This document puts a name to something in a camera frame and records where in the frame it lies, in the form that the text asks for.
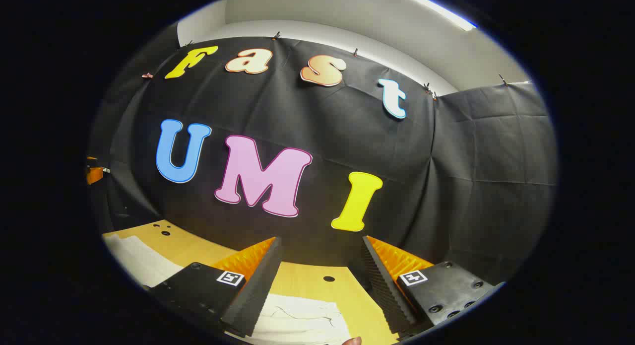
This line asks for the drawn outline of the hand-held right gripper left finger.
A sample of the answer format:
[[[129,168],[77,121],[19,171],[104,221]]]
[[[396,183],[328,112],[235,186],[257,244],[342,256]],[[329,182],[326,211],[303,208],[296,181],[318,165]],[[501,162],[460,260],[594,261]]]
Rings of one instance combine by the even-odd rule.
[[[270,237],[212,266],[193,262],[149,293],[167,309],[212,334],[251,336],[283,254]]]

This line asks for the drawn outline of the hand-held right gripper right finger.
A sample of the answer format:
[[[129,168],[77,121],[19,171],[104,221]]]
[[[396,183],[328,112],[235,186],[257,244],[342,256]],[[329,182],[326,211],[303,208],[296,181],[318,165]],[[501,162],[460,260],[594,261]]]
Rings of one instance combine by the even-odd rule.
[[[432,264],[374,237],[362,240],[375,300],[390,331],[399,336],[447,322],[495,290],[454,261]]]

